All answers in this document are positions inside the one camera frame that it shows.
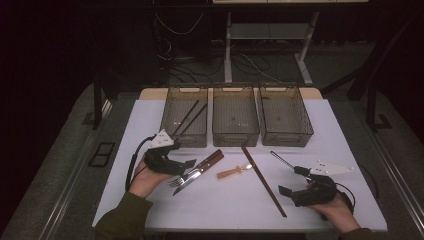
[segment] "green sleeve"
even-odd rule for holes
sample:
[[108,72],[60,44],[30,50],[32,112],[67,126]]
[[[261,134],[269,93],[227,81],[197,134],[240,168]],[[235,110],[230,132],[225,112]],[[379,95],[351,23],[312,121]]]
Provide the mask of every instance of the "green sleeve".
[[374,233],[368,228],[359,228],[341,235],[343,240],[375,240]]
[[95,239],[139,239],[152,203],[126,192],[119,205],[106,213],[95,227]]

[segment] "floor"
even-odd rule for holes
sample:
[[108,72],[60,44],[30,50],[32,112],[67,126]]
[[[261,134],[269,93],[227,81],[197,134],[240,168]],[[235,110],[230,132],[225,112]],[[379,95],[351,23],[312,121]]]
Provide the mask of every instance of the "floor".
[[[210,62],[197,62],[188,53],[179,53],[170,70],[170,82],[223,81],[222,42],[213,42]],[[297,42],[235,42],[232,46],[233,81],[278,80],[302,84],[293,54]],[[364,63],[374,45],[371,43],[325,43],[311,45],[305,63],[314,81],[322,89]],[[353,155],[374,193],[388,224],[380,239],[423,239],[417,223],[423,219],[424,192],[421,173],[423,144],[379,94],[377,113],[389,120],[392,128],[377,133],[365,123],[366,97],[349,101],[350,83],[324,95],[345,134]],[[104,120],[92,129],[93,89],[88,87],[75,102],[68,121],[52,146],[31,187],[15,212],[1,239],[93,239],[91,223],[101,199],[113,159],[119,147],[138,93],[122,93],[106,101]],[[87,166],[101,142],[115,147],[104,168]],[[306,235],[285,234],[167,234],[163,239],[337,239],[332,232]]]

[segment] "knife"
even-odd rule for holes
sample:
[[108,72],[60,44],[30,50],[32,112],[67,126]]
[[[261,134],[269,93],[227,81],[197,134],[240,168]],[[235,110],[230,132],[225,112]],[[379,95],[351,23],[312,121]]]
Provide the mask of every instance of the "knife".
[[217,163],[219,160],[221,160],[224,157],[224,154],[222,154],[222,151],[220,149],[216,150],[214,153],[212,153],[209,157],[207,157],[205,160],[200,162],[190,173],[190,177],[178,188],[175,190],[175,194],[179,193],[181,190],[186,188],[190,183],[192,183],[194,180],[196,180],[200,175],[202,175],[206,170],[211,168],[215,163]]

